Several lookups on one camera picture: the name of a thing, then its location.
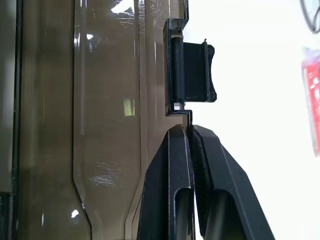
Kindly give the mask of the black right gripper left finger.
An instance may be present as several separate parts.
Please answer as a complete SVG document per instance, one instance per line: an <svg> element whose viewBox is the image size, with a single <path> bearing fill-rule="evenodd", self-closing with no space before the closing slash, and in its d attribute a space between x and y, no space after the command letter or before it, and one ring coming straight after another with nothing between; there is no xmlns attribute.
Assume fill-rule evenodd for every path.
<svg viewBox="0 0 320 240"><path fill-rule="evenodd" d="M193 228L193 169L187 135L171 127L144 179L137 240L188 240Z"/></svg>

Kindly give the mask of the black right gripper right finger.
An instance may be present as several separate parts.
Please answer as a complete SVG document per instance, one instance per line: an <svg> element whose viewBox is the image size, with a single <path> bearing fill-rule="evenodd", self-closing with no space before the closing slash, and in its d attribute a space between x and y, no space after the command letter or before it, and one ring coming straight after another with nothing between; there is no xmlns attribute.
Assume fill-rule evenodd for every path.
<svg viewBox="0 0 320 240"><path fill-rule="evenodd" d="M275 240L251 182L210 129L194 125L190 149L204 240Z"/></svg>

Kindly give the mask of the smoky transparent bit case lid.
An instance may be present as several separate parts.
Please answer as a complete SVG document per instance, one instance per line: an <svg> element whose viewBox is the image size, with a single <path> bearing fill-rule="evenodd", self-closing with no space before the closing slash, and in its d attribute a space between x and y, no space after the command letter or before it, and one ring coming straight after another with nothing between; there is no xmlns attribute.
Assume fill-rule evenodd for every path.
<svg viewBox="0 0 320 240"><path fill-rule="evenodd" d="M136 240L188 0L22 0L15 240Z"/></svg>

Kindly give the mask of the black lid latch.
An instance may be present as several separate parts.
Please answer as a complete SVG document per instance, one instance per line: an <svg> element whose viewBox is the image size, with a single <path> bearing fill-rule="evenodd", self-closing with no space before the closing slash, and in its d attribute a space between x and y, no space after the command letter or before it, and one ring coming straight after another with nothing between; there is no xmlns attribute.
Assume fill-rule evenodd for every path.
<svg viewBox="0 0 320 240"><path fill-rule="evenodd" d="M163 29L166 115L184 115L185 103L213 103L217 93L212 81L215 48L184 41L185 19L169 18Z"/></svg>

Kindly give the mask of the red and white packet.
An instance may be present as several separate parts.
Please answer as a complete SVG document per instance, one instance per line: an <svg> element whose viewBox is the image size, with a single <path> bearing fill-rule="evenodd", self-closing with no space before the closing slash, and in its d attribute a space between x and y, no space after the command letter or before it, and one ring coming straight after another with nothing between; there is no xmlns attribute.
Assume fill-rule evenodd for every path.
<svg viewBox="0 0 320 240"><path fill-rule="evenodd" d="M305 47L301 61L312 147L315 156L320 156L320 49Z"/></svg>

